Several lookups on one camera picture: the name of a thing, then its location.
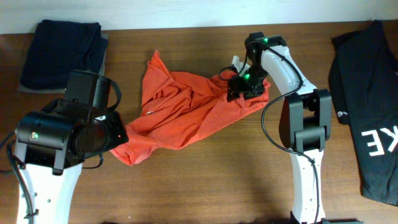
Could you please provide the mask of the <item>red polo shirt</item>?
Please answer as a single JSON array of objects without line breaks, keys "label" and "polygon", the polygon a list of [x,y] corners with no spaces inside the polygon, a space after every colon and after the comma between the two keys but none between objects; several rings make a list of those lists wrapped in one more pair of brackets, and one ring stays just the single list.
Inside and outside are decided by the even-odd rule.
[{"label": "red polo shirt", "polygon": [[129,138],[111,153],[133,166],[158,148],[180,150],[207,138],[269,102],[269,93],[227,101],[227,82],[170,71],[155,51],[142,81],[142,112],[126,125]]}]

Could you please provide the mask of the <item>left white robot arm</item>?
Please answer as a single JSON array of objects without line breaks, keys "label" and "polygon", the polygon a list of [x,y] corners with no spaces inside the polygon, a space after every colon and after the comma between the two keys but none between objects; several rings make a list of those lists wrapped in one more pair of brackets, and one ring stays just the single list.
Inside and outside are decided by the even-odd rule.
[{"label": "left white robot arm", "polygon": [[86,159],[129,138],[114,108],[56,100],[23,117],[16,128],[18,223],[67,223]]}]

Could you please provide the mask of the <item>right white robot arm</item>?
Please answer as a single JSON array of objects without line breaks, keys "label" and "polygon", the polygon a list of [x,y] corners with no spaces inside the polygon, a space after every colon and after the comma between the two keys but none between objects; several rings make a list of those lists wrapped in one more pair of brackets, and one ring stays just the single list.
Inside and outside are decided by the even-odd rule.
[{"label": "right white robot arm", "polygon": [[292,223],[325,223],[320,170],[326,142],[331,134],[331,95],[305,78],[294,62],[286,41],[280,35],[266,37],[254,32],[244,41],[243,62],[235,57],[229,69],[235,75],[227,80],[227,100],[240,96],[249,100],[266,90],[264,80],[271,77],[283,102],[279,121],[280,144],[271,143],[290,154],[294,175]]}]

